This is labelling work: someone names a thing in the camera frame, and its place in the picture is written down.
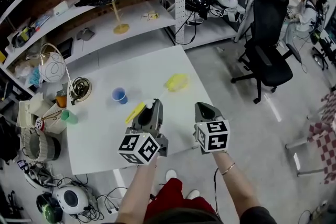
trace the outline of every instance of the red shorts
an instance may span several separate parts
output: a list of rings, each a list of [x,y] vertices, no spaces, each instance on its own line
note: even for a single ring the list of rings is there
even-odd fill
[[[147,206],[145,220],[173,208],[193,208],[216,214],[212,206],[202,197],[184,199],[182,182],[177,178],[171,178],[159,191],[155,200]]]

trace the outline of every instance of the blue cup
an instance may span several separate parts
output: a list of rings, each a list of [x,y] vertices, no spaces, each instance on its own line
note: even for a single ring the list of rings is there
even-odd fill
[[[112,92],[112,98],[121,104],[126,104],[128,99],[123,88],[115,88]]]

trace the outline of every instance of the red and white checkered fabric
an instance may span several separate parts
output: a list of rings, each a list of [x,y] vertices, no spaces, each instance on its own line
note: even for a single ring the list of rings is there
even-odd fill
[[[316,141],[326,175],[324,183],[336,180],[336,93],[327,94],[321,101],[326,101],[321,122],[311,123],[308,141]]]

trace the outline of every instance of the gray floor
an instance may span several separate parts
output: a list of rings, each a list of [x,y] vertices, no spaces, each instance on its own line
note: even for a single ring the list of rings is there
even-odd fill
[[[296,41],[298,49],[302,44],[302,40]],[[236,60],[243,52],[243,43],[219,42],[187,52],[213,104],[230,122],[230,155],[256,188],[260,202],[278,223],[297,223],[305,209],[314,209],[321,201],[330,198],[335,189],[333,184],[323,184],[323,174],[304,178],[296,176],[292,158],[294,152],[299,154],[302,170],[321,167],[314,145],[305,145],[295,151],[285,149],[286,143],[305,134],[306,115],[321,106],[321,97],[336,83],[334,67],[322,72],[310,56],[311,47],[311,44],[305,44],[300,50],[308,73],[305,74],[294,57],[290,57],[288,63],[293,71],[293,79],[273,94],[269,88],[263,87],[262,101],[258,105],[253,103],[257,95],[255,80],[230,83],[232,76],[248,73]],[[197,188],[215,206],[213,175],[216,165],[212,155],[201,155],[198,148],[159,159],[153,192],[159,189],[159,183],[164,182],[165,172],[170,168],[175,169],[183,181],[185,195]],[[53,169],[54,174],[71,176],[64,137],[62,155],[54,162]],[[129,184],[134,171],[135,168],[131,167],[120,172],[90,174],[89,185],[96,193],[106,194],[117,186],[118,176],[126,185]],[[12,189],[16,191],[18,203],[25,208],[25,216],[31,217],[34,223],[45,223],[34,204],[40,192],[27,185],[15,164],[6,166],[0,172],[0,181],[6,192]],[[234,205],[219,176],[217,189],[219,212],[224,223],[239,223]],[[99,222],[113,221],[115,216],[109,216],[100,205],[106,218]],[[64,222],[78,223],[69,216],[64,218]]]

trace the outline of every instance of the green cup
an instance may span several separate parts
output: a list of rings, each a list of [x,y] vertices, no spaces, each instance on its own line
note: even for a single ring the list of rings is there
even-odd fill
[[[77,116],[69,110],[63,110],[61,114],[61,120],[70,124],[76,124],[78,122]]]

